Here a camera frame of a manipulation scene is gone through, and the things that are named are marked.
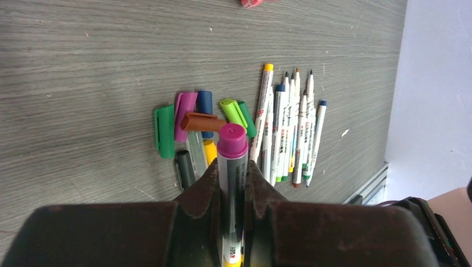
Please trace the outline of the black capped blue marker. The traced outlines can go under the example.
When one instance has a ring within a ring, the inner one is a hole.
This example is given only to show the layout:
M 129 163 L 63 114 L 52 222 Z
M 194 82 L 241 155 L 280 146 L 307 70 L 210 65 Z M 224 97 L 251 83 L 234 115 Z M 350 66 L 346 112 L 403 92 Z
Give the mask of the black capped blue marker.
M 309 167 L 309 177 L 306 181 L 306 187 L 309 187 L 311 181 L 313 179 L 314 168 L 317 162 L 318 151 L 321 144 L 321 134 L 323 129 L 323 124 L 325 120 L 327 109 L 327 101 L 320 100 L 319 105 L 317 107 L 317 117 L 316 117 L 316 128 L 314 132 L 314 144 L 313 144 L 313 156 L 311 158 L 311 165 Z

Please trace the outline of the yellow capped marker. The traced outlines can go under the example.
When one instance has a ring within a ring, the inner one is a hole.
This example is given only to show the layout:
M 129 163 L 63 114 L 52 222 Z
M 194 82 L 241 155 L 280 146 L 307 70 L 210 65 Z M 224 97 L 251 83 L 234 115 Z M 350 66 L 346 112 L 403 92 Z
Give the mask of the yellow capped marker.
M 222 212 L 223 266 L 241 266 L 248 141 L 243 126 L 229 123 L 219 131 L 217 164 Z
M 266 63 L 262 72 L 257 114 L 255 117 L 255 126 L 257 134 L 253 138 L 252 147 L 250 150 L 250 159 L 254 162 L 258 161 L 260 150 L 262 147 L 264 123 L 266 120 L 266 109 L 268 105 L 268 94 L 273 81 L 273 70 L 274 65 L 271 63 Z

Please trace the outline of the green pen cap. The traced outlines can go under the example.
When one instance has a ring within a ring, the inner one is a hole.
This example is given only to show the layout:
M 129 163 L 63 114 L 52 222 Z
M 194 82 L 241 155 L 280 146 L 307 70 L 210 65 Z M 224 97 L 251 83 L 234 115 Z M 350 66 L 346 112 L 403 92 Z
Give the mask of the green pen cap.
M 257 129 L 255 127 L 254 121 L 252 119 L 252 114 L 249 112 L 248 106 L 246 102 L 244 101 L 239 101 L 238 106 L 243 114 L 243 117 L 247 123 L 247 126 L 245 127 L 247 130 L 247 136 L 249 138 L 254 138 L 257 134 Z
M 154 110 L 155 147 L 164 159 L 172 159 L 175 153 L 174 109 L 174 105 L 167 105 Z

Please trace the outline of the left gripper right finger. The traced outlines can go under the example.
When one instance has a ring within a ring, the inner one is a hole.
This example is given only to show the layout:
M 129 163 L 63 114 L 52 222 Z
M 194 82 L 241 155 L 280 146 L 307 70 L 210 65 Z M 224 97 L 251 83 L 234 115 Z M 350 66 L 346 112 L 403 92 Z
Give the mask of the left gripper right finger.
M 249 161 L 245 266 L 437 266 L 406 209 L 291 202 Z

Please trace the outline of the blue pen cap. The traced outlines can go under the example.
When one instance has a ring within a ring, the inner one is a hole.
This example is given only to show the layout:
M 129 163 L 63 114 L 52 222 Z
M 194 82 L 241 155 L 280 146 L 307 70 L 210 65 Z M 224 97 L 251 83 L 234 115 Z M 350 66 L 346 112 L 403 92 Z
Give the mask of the blue pen cap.
M 210 91 L 200 90 L 197 92 L 196 110 L 200 113 L 199 118 L 199 129 L 202 130 L 202 137 L 204 139 L 213 138 L 213 131 L 209 131 L 209 121 L 214 120 L 213 114 L 213 96 Z

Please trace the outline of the clear capped green pen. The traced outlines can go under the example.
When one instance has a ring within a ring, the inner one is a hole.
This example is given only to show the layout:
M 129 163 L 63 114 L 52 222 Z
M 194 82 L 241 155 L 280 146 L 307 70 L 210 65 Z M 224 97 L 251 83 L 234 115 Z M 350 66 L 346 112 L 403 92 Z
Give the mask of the clear capped green pen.
M 305 149 L 305 156 L 304 156 L 304 165 L 302 171 L 302 177 L 305 180 L 309 178 L 309 165 L 312 156 L 312 146 L 313 146 L 313 135 L 314 135 L 314 128 L 316 125 L 316 109 L 314 106 L 311 106 L 309 109 L 309 113 L 307 114 L 307 124 L 306 124 L 306 132 L 307 132 L 307 142 L 306 142 L 306 149 Z

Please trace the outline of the clear pen cap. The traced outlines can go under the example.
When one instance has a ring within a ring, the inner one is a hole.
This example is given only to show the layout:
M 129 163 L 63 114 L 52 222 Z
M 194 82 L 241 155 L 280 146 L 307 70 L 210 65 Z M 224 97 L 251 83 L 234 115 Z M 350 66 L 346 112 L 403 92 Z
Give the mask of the clear pen cap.
M 207 158 L 204 151 L 204 139 L 201 132 L 190 131 L 188 133 L 187 147 L 190 151 L 195 177 L 199 179 L 204 175 L 208 168 Z

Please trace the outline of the green capped marker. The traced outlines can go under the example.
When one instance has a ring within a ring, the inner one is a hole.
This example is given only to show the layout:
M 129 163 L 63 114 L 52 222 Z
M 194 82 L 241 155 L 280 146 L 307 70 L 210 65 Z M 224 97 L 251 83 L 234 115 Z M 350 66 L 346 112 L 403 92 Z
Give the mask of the green capped marker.
M 288 93 L 290 89 L 289 74 L 285 72 L 282 85 L 284 89 L 278 91 L 278 128 L 280 135 L 280 142 L 278 148 L 277 165 L 276 165 L 276 182 L 281 182 L 284 173 L 284 163 L 286 158 L 287 148 L 287 115 L 286 109 L 288 106 Z

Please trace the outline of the black pen cap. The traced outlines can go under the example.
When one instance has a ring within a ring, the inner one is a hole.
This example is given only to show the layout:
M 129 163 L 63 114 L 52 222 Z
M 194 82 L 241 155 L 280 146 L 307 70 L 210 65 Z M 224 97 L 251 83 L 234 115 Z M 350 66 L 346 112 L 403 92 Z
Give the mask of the black pen cap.
M 186 191 L 196 182 L 190 152 L 188 150 L 177 151 L 175 154 L 174 165 L 181 191 Z

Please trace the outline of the brown pen cap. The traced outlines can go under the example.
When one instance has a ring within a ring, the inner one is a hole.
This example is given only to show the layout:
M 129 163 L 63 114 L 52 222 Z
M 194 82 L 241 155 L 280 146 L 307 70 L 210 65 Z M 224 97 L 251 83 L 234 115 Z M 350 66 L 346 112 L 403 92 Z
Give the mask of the brown pen cap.
M 180 128 L 183 131 L 218 132 L 226 124 L 226 120 L 215 115 L 188 112 L 184 115 Z

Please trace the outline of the purple pen cap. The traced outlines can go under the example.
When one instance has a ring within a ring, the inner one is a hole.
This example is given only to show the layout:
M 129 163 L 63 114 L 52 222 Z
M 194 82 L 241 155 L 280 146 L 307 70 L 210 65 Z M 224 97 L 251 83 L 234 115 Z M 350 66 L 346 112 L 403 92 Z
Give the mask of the purple pen cap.
M 177 95 L 174 116 L 174 140 L 177 142 L 185 142 L 187 139 L 188 133 L 180 125 L 185 115 L 194 111 L 197 97 L 197 92 L 181 92 Z

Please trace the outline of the yellow pen cap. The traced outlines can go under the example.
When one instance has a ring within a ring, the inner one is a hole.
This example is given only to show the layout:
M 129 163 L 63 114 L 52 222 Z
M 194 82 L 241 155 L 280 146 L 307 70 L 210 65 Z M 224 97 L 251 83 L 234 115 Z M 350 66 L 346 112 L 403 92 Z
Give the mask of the yellow pen cap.
M 213 140 L 205 139 L 203 142 L 204 153 L 207 166 L 211 165 L 214 159 L 217 158 L 217 147 Z

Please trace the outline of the purple capped marker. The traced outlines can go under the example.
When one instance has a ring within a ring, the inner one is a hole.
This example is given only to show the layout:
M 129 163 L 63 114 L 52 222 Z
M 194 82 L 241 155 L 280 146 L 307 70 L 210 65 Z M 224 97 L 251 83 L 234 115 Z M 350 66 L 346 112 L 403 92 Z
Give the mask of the purple capped marker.
M 310 151 L 311 145 L 311 136 L 313 132 L 313 100 L 314 100 L 314 75 L 313 70 L 309 71 L 308 80 L 307 80 L 307 87 L 304 92 L 307 100 L 307 107 L 306 107 L 306 132 L 305 132 L 305 141 L 304 141 L 304 156 L 303 156 L 303 171 L 307 171 L 308 165 L 308 156 Z
M 283 117 L 283 100 L 286 92 L 285 85 L 277 85 L 274 95 L 274 109 L 273 109 L 273 144 L 272 144 L 272 163 L 270 172 L 270 183 L 272 186 L 276 185 L 277 169 L 279 161 L 279 147 L 281 144 L 281 129 Z

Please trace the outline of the lime pen cap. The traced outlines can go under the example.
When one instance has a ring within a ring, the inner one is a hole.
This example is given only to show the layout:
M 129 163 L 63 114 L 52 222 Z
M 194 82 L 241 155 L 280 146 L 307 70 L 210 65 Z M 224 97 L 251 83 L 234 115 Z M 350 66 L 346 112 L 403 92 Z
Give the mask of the lime pen cap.
M 246 119 L 236 100 L 225 98 L 219 102 L 224 114 L 230 123 L 235 123 L 244 128 L 248 127 Z

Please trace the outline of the brown capped marker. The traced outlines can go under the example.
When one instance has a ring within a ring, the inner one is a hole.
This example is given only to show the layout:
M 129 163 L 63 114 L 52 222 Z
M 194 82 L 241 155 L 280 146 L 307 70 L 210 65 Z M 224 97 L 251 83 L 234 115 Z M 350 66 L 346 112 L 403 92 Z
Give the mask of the brown capped marker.
M 304 153 L 304 134 L 306 125 L 307 96 L 302 95 L 299 103 L 298 131 L 296 145 L 296 164 L 293 175 L 293 187 L 299 188 L 302 182 L 303 171 L 303 153 Z

